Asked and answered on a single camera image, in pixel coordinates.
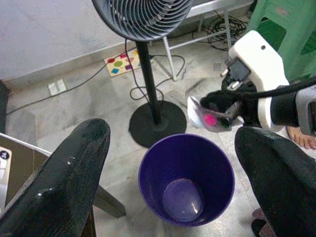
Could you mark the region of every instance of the fan base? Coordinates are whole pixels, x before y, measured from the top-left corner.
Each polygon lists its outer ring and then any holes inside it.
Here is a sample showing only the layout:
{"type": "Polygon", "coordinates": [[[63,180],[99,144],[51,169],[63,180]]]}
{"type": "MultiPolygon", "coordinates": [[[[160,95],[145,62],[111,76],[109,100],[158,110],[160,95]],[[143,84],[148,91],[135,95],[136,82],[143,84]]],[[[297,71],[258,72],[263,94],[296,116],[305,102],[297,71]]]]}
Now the fan base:
{"type": "Polygon", "coordinates": [[[154,124],[149,104],[139,107],[129,123],[129,132],[135,142],[147,148],[162,138],[184,133],[187,128],[186,117],[178,106],[167,101],[158,101],[158,103],[162,103],[160,124],[154,124]]]}

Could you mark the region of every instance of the toe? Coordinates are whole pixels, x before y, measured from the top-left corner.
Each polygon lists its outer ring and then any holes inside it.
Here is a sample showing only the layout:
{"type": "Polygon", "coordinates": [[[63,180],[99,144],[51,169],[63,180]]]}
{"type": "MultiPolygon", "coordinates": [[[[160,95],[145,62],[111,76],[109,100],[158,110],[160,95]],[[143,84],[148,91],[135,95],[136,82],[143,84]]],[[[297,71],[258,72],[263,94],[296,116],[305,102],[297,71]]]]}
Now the toe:
{"type": "Polygon", "coordinates": [[[294,134],[289,133],[289,137],[290,137],[290,139],[291,139],[292,141],[294,141],[294,140],[295,140],[295,135],[294,135],[294,134]]]}
{"type": "Polygon", "coordinates": [[[313,149],[313,150],[316,150],[316,141],[313,137],[311,137],[309,139],[309,144],[310,144],[310,147],[313,149]]]}
{"type": "Polygon", "coordinates": [[[306,149],[311,148],[308,139],[304,139],[304,147],[305,147],[306,149]]]}
{"type": "Polygon", "coordinates": [[[299,143],[300,143],[300,136],[295,135],[295,142],[296,142],[297,144],[299,144],[299,143]]]}
{"type": "Polygon", "coordinates": [[[301,147],[304,146],[304,139],[301,137],[298,143],[301,147]]]}

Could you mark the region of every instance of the white wall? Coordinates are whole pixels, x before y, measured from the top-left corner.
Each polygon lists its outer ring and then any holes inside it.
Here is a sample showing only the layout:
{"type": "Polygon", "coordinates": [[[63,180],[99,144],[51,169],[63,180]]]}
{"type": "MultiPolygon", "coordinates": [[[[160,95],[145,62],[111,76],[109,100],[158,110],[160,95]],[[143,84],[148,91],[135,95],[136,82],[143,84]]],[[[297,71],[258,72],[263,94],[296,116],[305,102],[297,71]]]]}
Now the white wall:
{"type": "Polygon", "coordinates": [[[123,42],[91,0],[0,0],[0,79],[123,42]]]}

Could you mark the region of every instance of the sticker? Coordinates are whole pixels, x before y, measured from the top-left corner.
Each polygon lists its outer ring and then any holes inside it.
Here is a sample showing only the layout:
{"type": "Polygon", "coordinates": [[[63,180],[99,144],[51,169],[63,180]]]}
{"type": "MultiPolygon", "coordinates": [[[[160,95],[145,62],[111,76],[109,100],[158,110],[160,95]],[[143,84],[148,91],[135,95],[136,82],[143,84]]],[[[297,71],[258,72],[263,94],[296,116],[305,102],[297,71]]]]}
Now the sticker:
{"type": "Polygon", "coordinates": [[[6,159],[0,159],[0,169],[5,169],[8,161],[6,159]]]}
{"type": "Polygon", "coordinates": [[[126,69],[126,70],[131,70],[132,67],[131,67],[131,65],[127,65],[127,66],[125,66],[125,69],[126,69]]]}
{"type": "Polygon", "coordinates": [[[288,12],[281,7],[277,7],[276,12],[283,15],[283,16],[287,16],[287,14],[288,14],[288,12]]]}
{"type": "Polygon", "coordinates": [[[130,62],[133,62],[133,61],[134,61],[134,58],[131,57],[129,60],[130,60],[130,62]]]}
{"type": "Polygon", "coordinates": [[[111,71],[111,73],[114,73],[114,74],[116,74],[116,73],[118,73],[119,72],[119,69],[117,69],[117,68],[114,68],[112,71],[111,71]]]}
{"type": "Polygon", "coordinates": [[[123,65],[122,61],[117,61],[116,63],[114,63],[114,66],[116,67],[120,67],[122,65],[123,65]]]}
{"type": "Polygon", "coordinates": [[[5,172],[5,169],[0,169],[0,179],[3,179],[4,172],[5,172]]]}
{"type": "Polygon", "coordinates": [[[0,158],[2,158],[2,159],[9,159],[10,158],[9,152],[5,151],[5,150],[0,151],[0,158]]]}
{"type": "Polygon", "coordinates": [[[114,63],[115,62],[115,58],[109,58],[108,59],[108,63],[114,63]]]}

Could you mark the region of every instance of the tangled wires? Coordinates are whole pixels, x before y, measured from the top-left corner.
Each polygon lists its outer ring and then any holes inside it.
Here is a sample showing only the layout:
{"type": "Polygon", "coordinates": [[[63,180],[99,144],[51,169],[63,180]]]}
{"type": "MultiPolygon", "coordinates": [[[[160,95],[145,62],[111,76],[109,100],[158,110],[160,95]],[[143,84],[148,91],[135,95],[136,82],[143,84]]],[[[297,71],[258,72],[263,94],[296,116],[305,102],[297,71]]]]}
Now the tangled wires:
{"type": "MultiPolygon", "coordinates": [[[[211,23],[205,27],[204,31],[208,34],[214,34],[216,32],[224,31],[226,30],[225,25],[225,19],[217,13],[217,17],[211,21],[211,23]]],[[[231,32],[231,38],[232,38],[232,44],[234,44],[238,39],[240,39],[246,30],[246,25],[248,23],[241,21],[233,16],[229,16],[229,25],[230,25],[230,32],[231,32]]],[[[218,36],[210,37],[208,38],[208,42],[205,42],[210,44],[213,48],[228,51],[227,46],[220,47],[220,44],[218,43],[225,43],[227,44],[227,34],[223,33],[218,36]]]]}

